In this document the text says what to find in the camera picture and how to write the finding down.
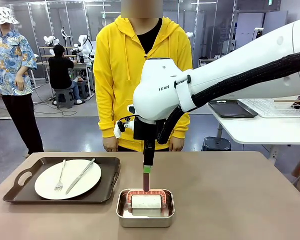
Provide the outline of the person's right hand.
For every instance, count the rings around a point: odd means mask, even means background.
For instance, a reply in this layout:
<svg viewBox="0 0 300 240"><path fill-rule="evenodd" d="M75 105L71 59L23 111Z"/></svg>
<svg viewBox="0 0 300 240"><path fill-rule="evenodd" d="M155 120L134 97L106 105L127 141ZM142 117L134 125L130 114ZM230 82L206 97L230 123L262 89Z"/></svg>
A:
<svg viewBox="0 0 300 240"><path fill-rule="evenodd" d="M104 137L103 147L106 152L117 152L118 151L118 139L115 136Z"/></svg>

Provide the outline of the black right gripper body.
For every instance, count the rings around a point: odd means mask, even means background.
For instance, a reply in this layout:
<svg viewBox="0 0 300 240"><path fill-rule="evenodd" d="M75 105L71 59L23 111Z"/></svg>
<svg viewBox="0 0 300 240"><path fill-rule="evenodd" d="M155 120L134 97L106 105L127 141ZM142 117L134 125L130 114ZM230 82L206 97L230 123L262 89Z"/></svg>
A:
<svg viewBox="0 0 300 240"><path fill-rule="evenodd" d="M155 150L156 137L156 124L143 122L138 116L134 118L133 139L141 141L143 140L146 149Z"/></svg>

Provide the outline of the person's left hand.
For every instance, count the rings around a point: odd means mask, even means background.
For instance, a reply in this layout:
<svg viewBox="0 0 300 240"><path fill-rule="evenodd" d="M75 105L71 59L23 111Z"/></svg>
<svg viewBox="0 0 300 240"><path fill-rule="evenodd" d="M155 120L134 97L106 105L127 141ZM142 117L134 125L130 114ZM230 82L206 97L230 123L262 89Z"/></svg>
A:
<svg viewBox="0 0 300 240"><path fill-rule="evenodd" d="M179 152L182 151L184 147L185 139L184 138L176 138L176 137L171 137L170 138L170 143L169 143L169 151L171 152Z"/></svg>

